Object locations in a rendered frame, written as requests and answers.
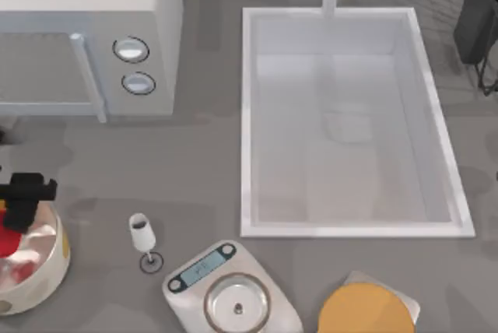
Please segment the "white sink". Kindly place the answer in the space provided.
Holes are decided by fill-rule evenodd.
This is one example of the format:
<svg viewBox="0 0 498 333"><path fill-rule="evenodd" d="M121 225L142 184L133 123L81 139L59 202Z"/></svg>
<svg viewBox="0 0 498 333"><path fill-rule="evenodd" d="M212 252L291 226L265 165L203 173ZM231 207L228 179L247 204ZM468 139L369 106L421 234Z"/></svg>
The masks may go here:
<svg viewBox="0 0 498 333"><path fill-rule="evenodd" d="M412 8L245 8L240 233L473 238Z"/></svg>

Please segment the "small round microwave knob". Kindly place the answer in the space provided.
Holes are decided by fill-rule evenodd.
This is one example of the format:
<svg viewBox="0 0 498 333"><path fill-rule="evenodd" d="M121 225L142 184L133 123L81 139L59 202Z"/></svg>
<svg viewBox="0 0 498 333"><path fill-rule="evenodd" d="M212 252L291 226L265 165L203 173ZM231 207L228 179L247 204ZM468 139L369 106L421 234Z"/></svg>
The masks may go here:
<svg viewBox="0 0 498 333"><path fill-rule="evenodd" d="M133 72L121 78L121 86L131 95L147 96L156 89L156 81L145 72Z"/></svg>

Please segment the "grey kitchen scale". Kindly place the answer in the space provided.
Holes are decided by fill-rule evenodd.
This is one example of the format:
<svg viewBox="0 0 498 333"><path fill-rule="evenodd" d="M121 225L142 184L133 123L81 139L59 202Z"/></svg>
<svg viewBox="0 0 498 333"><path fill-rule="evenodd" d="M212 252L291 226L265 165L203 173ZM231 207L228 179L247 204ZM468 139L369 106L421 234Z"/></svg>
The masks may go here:
<svg viewBox="0 0 498 333"><path fill-rule="evenodd" d="M268 288L272 309L261 333L304 333L303 323L285 293L251 252L235 240L213 244L166 276L163 295L186 333L215 333L205 319L203 301L211 284L232 272L253 275Z"/></svg>

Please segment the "white wine glass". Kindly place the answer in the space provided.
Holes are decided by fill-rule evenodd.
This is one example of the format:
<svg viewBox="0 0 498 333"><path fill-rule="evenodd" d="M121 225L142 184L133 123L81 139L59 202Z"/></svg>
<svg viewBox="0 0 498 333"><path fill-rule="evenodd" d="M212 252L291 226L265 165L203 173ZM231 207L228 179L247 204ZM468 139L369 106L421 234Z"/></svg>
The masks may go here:
<svg viewBox="0 0 498 333"><path fill-rule="evenodd" d="M139 260L139 267L146 274L159 272L163 265L163 256L155 251L156 235L153 231L149 219L143 213L135 213L128 221L132 244L142 255Z"/></svg>

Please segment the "large round microwave knob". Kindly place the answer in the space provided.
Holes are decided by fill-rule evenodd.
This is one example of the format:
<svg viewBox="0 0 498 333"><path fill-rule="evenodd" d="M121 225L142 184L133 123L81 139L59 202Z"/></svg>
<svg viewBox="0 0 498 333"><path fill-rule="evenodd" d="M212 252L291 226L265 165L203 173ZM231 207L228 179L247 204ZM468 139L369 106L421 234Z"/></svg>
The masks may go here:
<svg viewBox="0 0 498 333"><path fill-rule="evenodd" d="M112 51L121 61L130 64L143 62L150 54L147 43L138 37L132 36L115 40L112 44Z"/></svg>

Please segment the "round metal scale pan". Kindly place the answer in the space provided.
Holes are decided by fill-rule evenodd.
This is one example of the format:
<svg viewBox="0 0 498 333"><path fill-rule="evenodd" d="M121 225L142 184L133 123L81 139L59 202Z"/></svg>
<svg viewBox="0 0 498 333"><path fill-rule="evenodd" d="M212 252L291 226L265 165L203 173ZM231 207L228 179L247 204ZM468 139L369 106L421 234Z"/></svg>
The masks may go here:
<svg viewBox="0 0 498 333"><path fill-rule="evenodd" d="M271 309L268 288L259 278L244 272L216 279L203 301L205 319L215 333L261 333Z"/></svg>

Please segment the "yellow round coaster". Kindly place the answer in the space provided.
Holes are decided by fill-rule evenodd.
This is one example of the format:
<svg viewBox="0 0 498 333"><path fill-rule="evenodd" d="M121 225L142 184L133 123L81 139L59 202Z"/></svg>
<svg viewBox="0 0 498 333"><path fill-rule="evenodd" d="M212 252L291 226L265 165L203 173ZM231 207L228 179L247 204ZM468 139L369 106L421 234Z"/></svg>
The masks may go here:
<svg viewBox="0 0 498 333"><path fill-rule="evenodd" d="M325 300L317 333L416 333L416 328L409 309L392 291L371 282L353 282Z"/></svg>

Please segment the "pale grey square coaster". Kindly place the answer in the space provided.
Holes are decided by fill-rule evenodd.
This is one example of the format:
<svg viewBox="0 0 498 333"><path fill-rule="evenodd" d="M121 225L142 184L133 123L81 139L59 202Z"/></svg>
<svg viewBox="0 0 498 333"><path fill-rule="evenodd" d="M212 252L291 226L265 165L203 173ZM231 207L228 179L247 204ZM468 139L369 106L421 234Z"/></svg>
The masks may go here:
<svg viewBox="0 0 498 333"><path fill-rule="evenodd" d="M404 305L406 306L406 308L410 314L410 317L412 319L413 324L414 325L417 324L417 321L418 321L419 315L420 315L420 311L421 311L421 307L420 307L419 303L416 300L414 300L412 297L410 297L410 296L404 294L403 292L401 292L395 288L392 288L392 287L388 286L387 284L379 281L378 279L375 279L374 277L372 277L364 272L360 272L360 271L351 271L345 277L342 285L346 286L346 285L352 284L352 283L373 283L375 285L381 286L381 287L389 290L390 292L395 294L404 303Z"/></svg>

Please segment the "microwave oven door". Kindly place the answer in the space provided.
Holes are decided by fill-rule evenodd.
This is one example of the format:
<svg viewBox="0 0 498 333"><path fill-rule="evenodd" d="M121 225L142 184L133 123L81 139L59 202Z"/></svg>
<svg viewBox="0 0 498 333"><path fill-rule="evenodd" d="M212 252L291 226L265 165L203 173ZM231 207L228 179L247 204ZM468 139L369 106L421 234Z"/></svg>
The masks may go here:
<svg viewBox="0 0 498 333"><path fill-rule="evenodd" d="M0 117L96 117L69 34L0 33Z"/></svg>

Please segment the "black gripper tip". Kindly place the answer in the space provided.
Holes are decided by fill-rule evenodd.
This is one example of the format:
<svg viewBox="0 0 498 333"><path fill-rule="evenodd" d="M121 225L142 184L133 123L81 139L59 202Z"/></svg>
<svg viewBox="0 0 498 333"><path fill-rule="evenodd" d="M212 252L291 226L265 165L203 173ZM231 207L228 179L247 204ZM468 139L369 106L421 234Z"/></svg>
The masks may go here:
<svg viewBox="0 0 498 333"><path fill-rule="evenodd" d="M0 199L5 202L5 228L25 234L33 225L38 204L52 202L56 198L58 182L50 179L47 183L41 173L13 173L7 184L0 184Z"/></svg>

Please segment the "cream spotted bowl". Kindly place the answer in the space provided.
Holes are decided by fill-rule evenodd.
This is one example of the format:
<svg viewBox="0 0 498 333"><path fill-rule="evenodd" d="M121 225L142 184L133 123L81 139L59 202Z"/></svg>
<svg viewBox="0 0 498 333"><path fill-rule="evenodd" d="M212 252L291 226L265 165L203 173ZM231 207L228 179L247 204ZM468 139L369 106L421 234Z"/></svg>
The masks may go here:
<svg viewBox="0 0 498 333"><path fill-rule="evenodd" d="M51 202L38 203L25 234L5 228L6 214L0 201L0 317L43 303L61 285L71 261L67 232Z"/></svg>

